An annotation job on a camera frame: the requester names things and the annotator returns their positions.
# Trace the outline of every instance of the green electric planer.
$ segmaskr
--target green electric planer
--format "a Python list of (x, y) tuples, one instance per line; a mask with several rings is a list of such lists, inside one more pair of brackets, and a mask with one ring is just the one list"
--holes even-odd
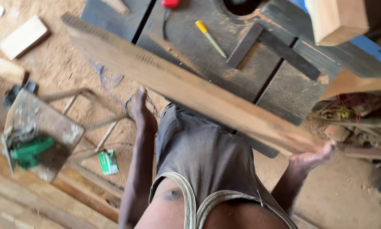
[(18, 164), (21, 169), (30, 169), (40, 163), (39, 154), (49, 149), (54, 140), (51, 137), (38, 135), (34, 130), (17, 130), (12, 128), (2, 138), (5, 156), (11, 172)]
[(53, 145), (51, 137), (36, 137), (28, 142), (16, 143), (10, 150), (10, 155), (15, 159), (21, 169), (37, 166), (39, 154)]

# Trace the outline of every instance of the wooden block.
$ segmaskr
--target wooden block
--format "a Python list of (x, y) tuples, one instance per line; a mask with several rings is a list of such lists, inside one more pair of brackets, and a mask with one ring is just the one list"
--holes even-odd
[(229, 91), (68, 13), (62, 16), (82, 54), (282, 153), (319, 152), (324, 140)]
[(336, 140), (338, 142), (344, 142), (350, 135), (350, 131), (339, 125), (329, 125), (324, 133), (330, 139)]
[(0, 77), (8, 82), (21, 85), (24, 82), (25, 69), (0, 58)]
[(12, 60), (24, 54), (30, 47), (40, 42), (48, 34), (48, 28), (35, 15), (5, 38), (0, 43), (0, 49)]
[(344, 155), (354, 158), (381, 160), (381, 149), (346, 148)]
[(369, 29), (364, 0), (305, 0), (315, 43), (335, 46)]
[(130, 9), (122, 2), (122, 0), (101, 0), (106, 3), (109, 7), (113, 8), (115, 11), (121, 14), (127, 14)]

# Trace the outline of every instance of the person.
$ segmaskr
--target person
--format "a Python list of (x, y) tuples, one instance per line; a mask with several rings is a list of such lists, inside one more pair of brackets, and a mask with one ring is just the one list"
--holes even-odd
[[(131, 101), (137, 136), (119, 228), (296, 229), (288, 215), (308, 173), (325, 164), (321, 152), (295, 154), (270, 194), (258, 179), (242, 138), (169, 104), (159, 125), (140, 87)], [(157, 178), (152, 182), (156, 137)]]

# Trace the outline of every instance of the yellow pencil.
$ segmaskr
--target yellow pencil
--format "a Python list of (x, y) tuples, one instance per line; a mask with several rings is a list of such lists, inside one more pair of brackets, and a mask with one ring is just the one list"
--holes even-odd
[(213, 39), (212, 35), (208, 32), (208, 29), (206, 28), (205, 24), (203, 24), (202, 21), (197, 21), (196, 26), (202, 31), (202, 33), (209, 39), (210, 43), (213, 44), (213, 46), (218, 50), (218, 52), (224, 57), (227, 58), (226, 53), (221, 49), (221, 47), (218, 45), (218, 43)]

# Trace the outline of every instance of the wooden stool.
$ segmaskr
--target wooden stool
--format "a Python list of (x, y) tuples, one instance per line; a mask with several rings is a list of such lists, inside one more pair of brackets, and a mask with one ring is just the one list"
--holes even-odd
[[(111, 112), (113, 116), (109, 118), (85, 125), (76, 123), (66, 115), (79, 95), (110, 111), (88, 88), (82, 88), (46, 95), (41, 98), (22, 89), (8, 112), (4, 132), (9, 128), (14, 130), (34, 128), (39, 133), (49, 135), (55, 140), (55, 147), (51, 147), (44, 154), (41, 154), (40, 164), (31, 168), (31, 171), (34, 171), (46, 182), (55, 179), (57, 173), (86, 132), (110, 125), (93, 152), (93, 154), (96, 154), (103, 147), (117, 123), (128, 117), (126, 113), (114, 114)], [(49, 105), (50, 102), (68, 97), (71, 97), (71, 99), (61, 113)]]

